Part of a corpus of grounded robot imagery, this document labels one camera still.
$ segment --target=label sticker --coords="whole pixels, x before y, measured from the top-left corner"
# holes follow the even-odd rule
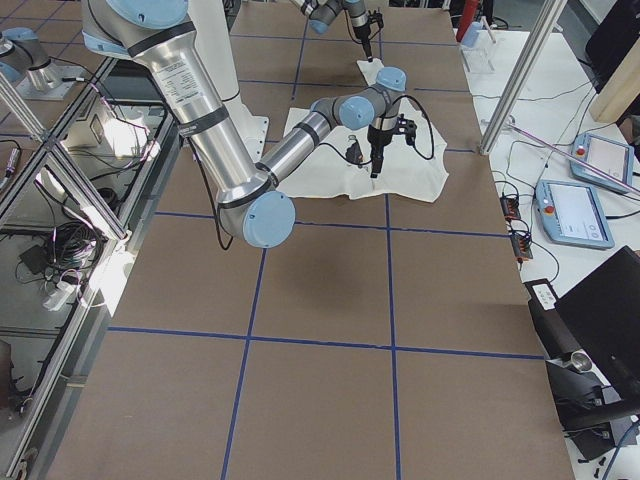
[[[184,60],[159,70],[156,78],[172,109],[182,108],[202,97],[203,89]]]
[[[542,308],[545,310],[553,310],[556,308],[556,297],[553,295],[549,285],[534,285],[533,291],[535,292],[536,297],[538,297],[538,301],[540,302],[540,305],[542,305]]]

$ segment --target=red fire extinguisher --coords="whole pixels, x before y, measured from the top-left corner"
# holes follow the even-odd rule
[[[458,23],[458,33],[456,34],[456,41],[460,43],[462,41],[462,37],[467,33],[467,29],[471,22],[473,22],[474,17],[476,16],[476,11],[478,10],[478,4],[480,0],[467,0],[464,4],[464,10],[462,11],[462,18]]]

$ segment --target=silver robot arm segment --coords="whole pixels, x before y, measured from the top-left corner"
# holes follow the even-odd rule
[[[364,0],[327,0],[323,5],[318,0],[291,0],[303,15],[309,17],[309,26],[319,35],[324,34],[333,21],[347,11],[353,33],[358,39],[369,62],[373,61],[371,52],[371,25],[384,27],[380,12],[367,12]]]
[[[398,98],[404,94],[405,87],[404,72],[395,67],[385,67],[378,73],[376,83],[360,93],[316,101],[310,113],[264,156],[257,167],[268,172],[277,186],[339,125],[350,130],[359,130],[368,125],[372,153],[377,154],[379,142],[371,130],[395,129]]]
[[[241,222],[222,222],[227,232],[254,246],[280,243],[291,231],[293,205],[287,197],[276,199],[272,194],[270,202],[260,200],[272,190],[271,181],[254,166],[195,50],[196,30],[187,14],[187,3],[184,0],[136,3],[83,0],[85,45],[96,53],[130,58],[151,72],[179,122],[181,135],[195,146],[218,187],[220,219],[227,211],[241,211],[234,215],[242,217]],[[255,221],[245,225],[244,214],[249,209],[251,220],[264,216],[267,209],[282,211],[282,224],[276,224],[280,217],[275,215],[267,234],[254,231],[264,226],[256,225]]]
[[[291,200],[275,191],[332,128],[352,129],[395,118],[404,73],[387,67],[359,95],[322,99],[260,164],[254,165],[195,50],[196,30],[185,0],[83,0],[83,34],[92,51],[145,66],[179,123],[183,137],[218,186],[217,216],[232,236],[270,248],[295,223]]]
[[[23,27],[0,32],[0,72],[12,83],[26,74],[34,88],[41,92],[62,84],[57,66],[51,62],[37,35]]]

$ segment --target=white cloth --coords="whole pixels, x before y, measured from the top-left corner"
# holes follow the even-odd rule
[[[285,134],[302,120],[308,110],[292,108],[289,111]],[[416,146],[423,155],[430,155],[429,127],[419,111],[409,101],[400,101],[400,113],[418,125]],[[323,141],[334,145],[342,154],[351,145],[349,135],[355,135],[360,143],[364,161],[370,154],[367,129],[352,132],[346,127],[336,127]],[[384,164],[378,178],[370,178],[370,165],[358,168],[340,158],[330,147],[320,145],[300,167],[287,177],[278,190],[290,197],[332,198],[348,195],[350,199],[372,197],[383,193],[397,193],[405,197],[435,201],[449,174],[444,168],[443,156],[447,143],[433,127],[435,157],[424,160],[406,145],[403,135],[396,135],[384,150]]]

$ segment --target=white table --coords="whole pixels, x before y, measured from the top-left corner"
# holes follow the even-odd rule
[[[488,99],[502,94],[504,86],[515,65],[515,62],[524,46],[527,32],[497,31],[496,44],[491,44],[486,32],[482,32],[479,46],[486,47],[488,58],[494,67],[492,73],[466,72],[470,90],[474,95],[474,106],[480,127],[484,130],[483,120],[489,120],[497,105],[498,99]],[[520,98],[534,99],[540,97],[554,97],[559,93],[572,90],[588,81],[584,70],[576,60],[569,45],[560,33],[551,35],[547,45],[542,51],[530,78]],[[591,84],[578,88],[575,92],[559,96],[553,100],[518,101],[513,110],[516,125],[536,137],[548,143],[572,143],[578,133],[578,126],[582,114],[591,100],[595,91]],[[578,115],[571,121],[576,112]],[[564,135],[562,132],[569,124]],[[589,112],[586,113],[580,131],[602,127],[606,124],[594,122]],[[624,142],[622,134],[615,125],[599,129],[597,135]],[[508,154],[515,140],[525,140],[513,131],[505,131],[500,136],[495,148],[491,152],[490,161],[495,171],[496,180],[504,180],[501,173],[507,170]],[[569,162],[562,156],[554,154],[549,159],[548,168],[544,168],[550,151],[543,148],[534,148],[525,144],[516,144],[511,156],[509,173],[531,185],[535,185],[541,177],[543,179],[555,179],[565,181],[577,181],[573,179],[569,169]],[[634,162],[634,170],[640,171],[640,164]],[[514,183],[520,194],[533,193],[531,188],[524,183],[506,179]],[[498,192],[502,192],[504,184],[496,184]],[[640,178],[634,178],[634,186],[640,187]],[[610,193],[604,189],[598,189],[598,195],[606,215],[619,215],[640,209],[640,203],[632,202]],[[513,189],[507,185],[505,193],[512,193]],[[533,240],[549,249],[560,263],[560,272],[553,282],[554,289],[562,296],[581,279],[598,267],[603,261],[613,255],[623,245],[629,245],[632,249],[640,249],[640,214],[626,219],[609,221],[609,227],[616,245],[610,250],[593,250],[579,247],[561,246],[551,243],[545,232],[542,231],[536,213],[531,209],[530,196],[520,199],[520,210],[523,219],[531,225]],[[522,281],[538,278],[551,279],[556,272],[554,260],[542,249],[533,246],[534,259],[525,262],[521,270]],[[592,479],[597,461],[590,464],[579,464],[577,459],[580,453],[571,441],[567,441],[567,448],[572,458],[574,473],[577,480]],[[600,467],[600,478],[604,474],[604,467]],[[609,480],[619,478],[638,478],[640,475],[640,446],[623,448],[618,455]]]

